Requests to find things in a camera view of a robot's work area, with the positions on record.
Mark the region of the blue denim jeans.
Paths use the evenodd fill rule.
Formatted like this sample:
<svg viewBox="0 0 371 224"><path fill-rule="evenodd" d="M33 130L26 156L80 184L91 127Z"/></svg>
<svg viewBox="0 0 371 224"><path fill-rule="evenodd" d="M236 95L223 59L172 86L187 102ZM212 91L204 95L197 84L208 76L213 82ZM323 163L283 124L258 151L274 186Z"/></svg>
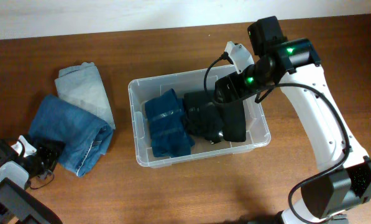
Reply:
<svg viewBox="0 0 371 224"><path fill-rule="evenodd" d="M58 162L78 177L107 153L113 132L105 120L53 95L42 100L29 129L32 138L64 142Z"/></svg>

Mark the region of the black garment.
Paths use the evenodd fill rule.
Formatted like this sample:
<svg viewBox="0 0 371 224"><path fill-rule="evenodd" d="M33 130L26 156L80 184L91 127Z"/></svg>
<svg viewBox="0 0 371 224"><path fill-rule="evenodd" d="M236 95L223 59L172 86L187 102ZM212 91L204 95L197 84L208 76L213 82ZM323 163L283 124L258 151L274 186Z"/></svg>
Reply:
<svg viewBox="0 0 371 224"><path fill-rule="evenodd" d="M229 142L246 141L246 122L244 105L238 102L234 105L220 109L224 127L222 128L223 138Z"/></svg>
<svg viewBox="0 0 371 224"><path fill-rule="evenodd" d="M205 91L185 93L183 98L186 116L183 124L186 131L216 144L222 141L224 122Z"/></svg>

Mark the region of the dark blue garment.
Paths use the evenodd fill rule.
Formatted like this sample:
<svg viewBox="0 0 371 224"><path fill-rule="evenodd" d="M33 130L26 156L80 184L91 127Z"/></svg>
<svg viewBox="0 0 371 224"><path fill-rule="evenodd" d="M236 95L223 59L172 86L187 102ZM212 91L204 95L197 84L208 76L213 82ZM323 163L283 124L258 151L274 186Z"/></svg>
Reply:
<svg viewBox="0 0 371 224"><path fill-rule="evenodd" d="M183 100L174 89L145 104L154 157L182 157L191 154L195 142L183 125Z"/></svg>

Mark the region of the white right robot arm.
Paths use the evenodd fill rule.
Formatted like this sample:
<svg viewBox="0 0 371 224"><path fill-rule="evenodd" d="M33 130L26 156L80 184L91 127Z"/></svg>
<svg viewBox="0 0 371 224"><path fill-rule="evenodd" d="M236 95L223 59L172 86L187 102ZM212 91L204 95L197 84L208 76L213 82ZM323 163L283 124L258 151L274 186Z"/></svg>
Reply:
<svg viewBox="0 0 371 224"><path fill-rule="evenodd" d="M326 83L321 59L305 38L289 40L275 16L247 29L252 51L228 42L221 55L235 68L215 84L213 103L263 101L280 89L312 145L318 173L293 187L301 198L262 223L347 223L346 211L371 199L371 158L353 136Z"/></svg>

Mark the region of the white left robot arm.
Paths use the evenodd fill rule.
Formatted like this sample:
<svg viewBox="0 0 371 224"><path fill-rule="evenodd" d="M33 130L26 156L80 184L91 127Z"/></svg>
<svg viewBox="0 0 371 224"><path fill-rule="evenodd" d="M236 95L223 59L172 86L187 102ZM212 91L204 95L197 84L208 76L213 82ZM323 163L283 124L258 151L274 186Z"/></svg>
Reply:
<svg viewBox="0 0 371 224"><path fill-rule="evenodd" d="M45 187L55 178L54 169L65 143L37 138L17 140L16 151L0 139L0 223L61 223L60 218L27 192Z"/></svg>

